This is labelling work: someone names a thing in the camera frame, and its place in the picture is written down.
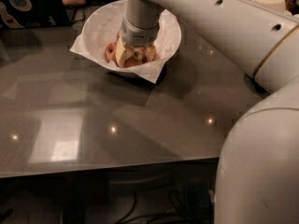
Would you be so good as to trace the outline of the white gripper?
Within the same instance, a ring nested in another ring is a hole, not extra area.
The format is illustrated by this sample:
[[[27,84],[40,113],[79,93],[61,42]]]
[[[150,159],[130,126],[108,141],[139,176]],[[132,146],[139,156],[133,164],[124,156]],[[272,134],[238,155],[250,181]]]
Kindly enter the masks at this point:
[[[121,38],[118,39],[116,46],[118,67],[128,68],[133,66],[134,58],[142,63],[152,62],[156,56],[156,47],[150,44],[157,39],[159,30],[159,23],[152,28],[138,28],[123,16],[120,28]]]

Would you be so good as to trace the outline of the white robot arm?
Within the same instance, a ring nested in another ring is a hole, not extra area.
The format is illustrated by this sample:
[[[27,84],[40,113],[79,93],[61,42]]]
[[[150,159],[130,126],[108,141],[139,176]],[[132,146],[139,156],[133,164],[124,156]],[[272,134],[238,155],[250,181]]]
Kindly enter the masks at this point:
[[[149,43],[163,9],[268,94],[223,144],[214,224],[299,224],[299,21],[250,0],[128,0],[125,41]]]

